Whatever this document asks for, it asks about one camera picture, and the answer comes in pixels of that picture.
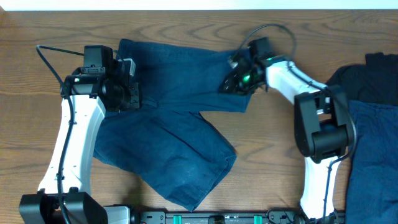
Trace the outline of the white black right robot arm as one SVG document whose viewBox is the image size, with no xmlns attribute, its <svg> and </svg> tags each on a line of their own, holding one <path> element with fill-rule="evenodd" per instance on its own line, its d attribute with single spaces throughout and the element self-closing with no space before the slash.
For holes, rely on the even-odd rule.
<svg viewBox="0 0 398 224">
<path fill-rule="evenodd" d="M 274 55 L 268 38 L 248 44 L 228 59 L 232 72 L 218 91 L 251 95 L 260 86 L 277 90 L 294 106 L 294 138 L 304 157 L 305 180 L 299 210 L 267 212 L 269 223 L 339 223 L 333 206 L 340 163 L 356 144 L 356 128 L 341 87 L 327 86 L 303 73 L 286 55 Z"/>
</svg>

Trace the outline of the dark blue denim shorts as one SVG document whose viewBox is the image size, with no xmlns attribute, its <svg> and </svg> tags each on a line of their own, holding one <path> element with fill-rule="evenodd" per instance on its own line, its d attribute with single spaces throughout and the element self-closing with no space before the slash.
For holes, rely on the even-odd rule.
<svg viewBox="0 0 398 224">
<path fill-rule="evenodd" d="M 236 160 L 233 146 L 202 116 L 248 107 L 248 96 L 218 91 L 231 71 L 231 53 L 123 39 L 119 54 L 136 64 L 133 81 L 142 105 L 106 114 L 93 155 L 139 175 L 164 199 L 193 211 Z"/>
</svg>

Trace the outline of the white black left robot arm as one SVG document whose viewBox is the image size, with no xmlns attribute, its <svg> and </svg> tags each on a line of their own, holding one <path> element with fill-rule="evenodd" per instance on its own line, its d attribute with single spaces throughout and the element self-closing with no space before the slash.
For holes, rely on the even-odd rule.
<svg viewBox="0 0 398 224">
<path fill-rule="evenodd" d="M 19 204 L 24 223 L 134 223 L 127 205 L 101 206 L 91 196 L 91 164 L 107 112 L 138 110 L 141 91 L 133 83 L 136 64 L 116 50 L 87 45 L 83 65 L 61 79 L 62 119 L 49 167 L 36 194 Z"/>
</svg>

